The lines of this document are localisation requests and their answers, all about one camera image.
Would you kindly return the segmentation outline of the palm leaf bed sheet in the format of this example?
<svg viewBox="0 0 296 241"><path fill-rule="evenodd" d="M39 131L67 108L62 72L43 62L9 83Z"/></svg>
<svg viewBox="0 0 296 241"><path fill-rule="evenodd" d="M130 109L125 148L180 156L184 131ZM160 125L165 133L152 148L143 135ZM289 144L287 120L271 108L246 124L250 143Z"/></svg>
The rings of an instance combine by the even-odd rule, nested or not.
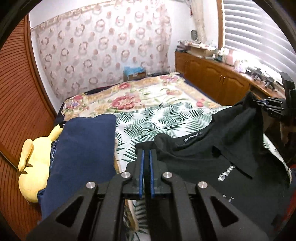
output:
<svg viewBox="0 0 296 241"><path fill-rule="evenodd" d="M118 154L122 165L134 161L135 146L138 143L153 141L163 133L171 138L179 138L205 128L217 112L230 108L195 108L189 103L177 103L145 108L130 113L116 115ZM263 145L270 150L270 143L263 135Z"/></svg>

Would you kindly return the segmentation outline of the small round desk fan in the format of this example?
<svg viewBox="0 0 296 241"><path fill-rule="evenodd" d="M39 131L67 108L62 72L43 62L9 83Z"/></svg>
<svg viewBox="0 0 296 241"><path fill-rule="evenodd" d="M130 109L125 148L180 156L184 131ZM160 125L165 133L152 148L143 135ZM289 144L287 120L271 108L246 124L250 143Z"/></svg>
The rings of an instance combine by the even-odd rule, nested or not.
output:
<svg viewBox="0 0 296 241"><path fill-rule="evenodd" d="M197 30L191 30L191 40L197 42L198 41L198 33Z"/></svg>

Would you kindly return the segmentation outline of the pink jar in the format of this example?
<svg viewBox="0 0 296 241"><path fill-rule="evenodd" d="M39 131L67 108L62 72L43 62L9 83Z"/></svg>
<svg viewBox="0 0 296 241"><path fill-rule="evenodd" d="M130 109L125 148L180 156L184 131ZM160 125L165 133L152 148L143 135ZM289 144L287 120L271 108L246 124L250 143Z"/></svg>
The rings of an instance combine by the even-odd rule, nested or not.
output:
<svg viewBox="0 0 296 241"><path fill-rule="evenodd" d="M225 56L225 63L229 66L234 66L235 61L235 51L233 49L230 49L228 54Z"/></svg>

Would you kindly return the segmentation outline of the spare black gripper on sideboard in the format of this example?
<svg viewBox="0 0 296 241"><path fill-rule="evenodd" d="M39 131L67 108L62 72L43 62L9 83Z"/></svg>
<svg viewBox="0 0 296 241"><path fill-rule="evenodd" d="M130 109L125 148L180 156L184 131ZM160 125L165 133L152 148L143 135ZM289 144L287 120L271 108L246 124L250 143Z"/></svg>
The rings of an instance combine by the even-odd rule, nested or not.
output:
<svg viewBox="0 0 296 241"><path fill-rule="evenodd" d="M260 68L255 67L253 69L253 68L247 67L245 70L245 73L247 75L252 76L254 81L264 82L265 88L270 88L272 91L276 90L276 84L275 84L274 78L269 76L267 73L262 72Z"/></svg>

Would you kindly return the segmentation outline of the open cardboard box with clutter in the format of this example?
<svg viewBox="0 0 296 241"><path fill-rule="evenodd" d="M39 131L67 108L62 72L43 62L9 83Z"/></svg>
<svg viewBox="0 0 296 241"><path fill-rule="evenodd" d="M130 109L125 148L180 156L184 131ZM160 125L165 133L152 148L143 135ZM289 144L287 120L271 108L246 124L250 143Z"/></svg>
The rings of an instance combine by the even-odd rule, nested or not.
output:
<svg viewBox="0 0 296 241"><path fill-rule="evenodd" d="M216 47L202 44L197 41L178 40L178 44L187 53L195 56L212 57L217 51Z"/></svg>

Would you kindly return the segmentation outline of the black printed t-shirt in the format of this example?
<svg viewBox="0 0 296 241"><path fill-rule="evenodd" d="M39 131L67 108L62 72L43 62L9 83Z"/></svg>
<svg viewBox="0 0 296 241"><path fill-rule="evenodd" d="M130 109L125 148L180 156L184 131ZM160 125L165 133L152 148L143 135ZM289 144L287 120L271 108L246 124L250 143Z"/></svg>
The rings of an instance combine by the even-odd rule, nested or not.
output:
<svg viewBox="0 0 296 241"><path fill-rule="evenodd" d="M157 156L184 181L205 181L270 238L278 233L291 195L283 162L263 145L263 116L248 93L212 116L203 129L179 138L160 133Z"/></svg>

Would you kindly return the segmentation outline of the wooden sideboard cabinet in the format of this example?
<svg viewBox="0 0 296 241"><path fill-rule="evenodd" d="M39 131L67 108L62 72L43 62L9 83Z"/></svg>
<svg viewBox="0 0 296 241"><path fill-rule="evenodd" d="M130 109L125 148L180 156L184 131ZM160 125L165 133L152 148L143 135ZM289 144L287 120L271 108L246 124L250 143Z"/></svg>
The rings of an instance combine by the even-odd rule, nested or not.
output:
<svg viewBox="0 0 296 241"><path fill-rule="evenodd" d="M248 91L260 99L285 98L285 91L279 85L275 90L265 88L263 81L255 81L252 76L238 73L231 66L189 53L175 51L175 70L220 105L233 105Z"/></svg>

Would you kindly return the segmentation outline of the grey zebra window blind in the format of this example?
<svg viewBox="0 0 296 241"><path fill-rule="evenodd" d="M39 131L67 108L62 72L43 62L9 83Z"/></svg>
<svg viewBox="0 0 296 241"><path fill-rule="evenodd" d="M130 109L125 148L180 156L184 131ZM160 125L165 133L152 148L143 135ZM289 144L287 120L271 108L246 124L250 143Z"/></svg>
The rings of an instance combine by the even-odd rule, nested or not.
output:
<svg viewBox="0 0 296 241"><path fill-rule="evenodd" d="M222 1L224 46L241 50L295 80L295 51L278 25L254 1Z"/></svg>

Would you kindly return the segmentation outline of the circle patterned sheer curtain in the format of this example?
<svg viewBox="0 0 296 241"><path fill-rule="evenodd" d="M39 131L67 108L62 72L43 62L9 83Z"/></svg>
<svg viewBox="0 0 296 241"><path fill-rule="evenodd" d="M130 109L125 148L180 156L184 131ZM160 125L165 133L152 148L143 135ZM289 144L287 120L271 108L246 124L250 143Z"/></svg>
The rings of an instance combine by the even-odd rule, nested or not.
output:
<svg viewBox="0 0 296 241"><path fill-rule="evenodd" d="M171 19L163 1L109 1L73 9L32 30L59 100L123 81L124 69L167 72Z"/></svg>

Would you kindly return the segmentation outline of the yellow plush toy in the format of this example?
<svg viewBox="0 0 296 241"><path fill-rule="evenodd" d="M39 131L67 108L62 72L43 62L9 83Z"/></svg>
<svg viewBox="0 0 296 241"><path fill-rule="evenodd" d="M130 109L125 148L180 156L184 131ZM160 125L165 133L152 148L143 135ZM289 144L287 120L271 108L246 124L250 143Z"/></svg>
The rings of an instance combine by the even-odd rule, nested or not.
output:
<svg viewBox="0 0 296 241"><path fill-rule="evenodd" d="M46 137L25 140L18 163L18 187L27 202L37 203L37 194L46 188L50 174L50 154L52 143L62 133L56 125Z"/></svg>

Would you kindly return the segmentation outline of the floral bed blanket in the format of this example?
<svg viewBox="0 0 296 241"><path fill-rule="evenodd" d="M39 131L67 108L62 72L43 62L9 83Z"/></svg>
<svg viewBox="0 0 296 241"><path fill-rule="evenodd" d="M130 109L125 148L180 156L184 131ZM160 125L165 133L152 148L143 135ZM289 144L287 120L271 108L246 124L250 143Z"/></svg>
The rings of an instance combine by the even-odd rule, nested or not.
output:
<svg viewBox="0 0 296 241"><path fill-rule="evenodd" d="M127 81L97 93L70 97L64 101L61 114L68 121L76 117L90 118L180 102L198 108L220 106L181 76L168 74Z"/></svg>

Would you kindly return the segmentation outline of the navy folded garment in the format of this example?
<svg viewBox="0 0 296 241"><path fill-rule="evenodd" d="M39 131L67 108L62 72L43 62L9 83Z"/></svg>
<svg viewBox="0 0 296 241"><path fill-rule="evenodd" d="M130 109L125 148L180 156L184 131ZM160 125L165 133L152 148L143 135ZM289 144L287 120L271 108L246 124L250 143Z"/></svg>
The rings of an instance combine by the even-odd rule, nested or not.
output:
<svg viewBox="0 0 296 241"><path fill-rule="evenodd" d="M116 174L115 124L113 114L73 118L65 123L46 188L38 193L42 219L66 203L87 182L108 182Z"/></svg>

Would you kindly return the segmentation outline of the cardboard box with blue cloth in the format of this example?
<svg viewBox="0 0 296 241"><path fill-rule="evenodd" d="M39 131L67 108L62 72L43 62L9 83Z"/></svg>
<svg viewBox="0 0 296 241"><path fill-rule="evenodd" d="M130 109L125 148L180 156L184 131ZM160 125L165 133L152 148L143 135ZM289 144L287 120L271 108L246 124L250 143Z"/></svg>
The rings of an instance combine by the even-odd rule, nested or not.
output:
<svg viewBox="0 0 296 241"><path fill-rule="evenodd" d="M123 70L123 81L139 80L145 78L147 72L142 67L128 67L125 66Z"/></svg>

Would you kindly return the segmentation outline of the wooden louvered wardrobe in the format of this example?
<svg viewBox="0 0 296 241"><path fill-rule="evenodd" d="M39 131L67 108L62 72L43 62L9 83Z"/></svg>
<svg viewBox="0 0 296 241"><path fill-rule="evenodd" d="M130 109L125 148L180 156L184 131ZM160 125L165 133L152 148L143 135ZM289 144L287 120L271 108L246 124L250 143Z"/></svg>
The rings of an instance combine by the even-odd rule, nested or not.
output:
<svg viewBox="0 0 296 241"><path fill-rule="evenodd" d="M26 139L48 135L55 117L37 73L25 16L1 48L1 214L20 240L41 219L39 205L28 204L18 187L21 149Z"/></svg>

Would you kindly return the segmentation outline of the cream tied side curtain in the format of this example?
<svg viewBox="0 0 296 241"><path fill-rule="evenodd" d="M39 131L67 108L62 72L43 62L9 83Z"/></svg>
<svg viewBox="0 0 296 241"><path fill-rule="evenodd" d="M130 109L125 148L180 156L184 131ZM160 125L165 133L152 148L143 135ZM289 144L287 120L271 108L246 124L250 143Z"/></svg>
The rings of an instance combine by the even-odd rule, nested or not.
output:
<svg viewBox="0 0 296 241"><path fill-rule="evenodd" d="M205 44L207 41L205 24L204 24L204 8L202 0L191 0L191 10L193 14L195 28L199 41Z"/></svg>

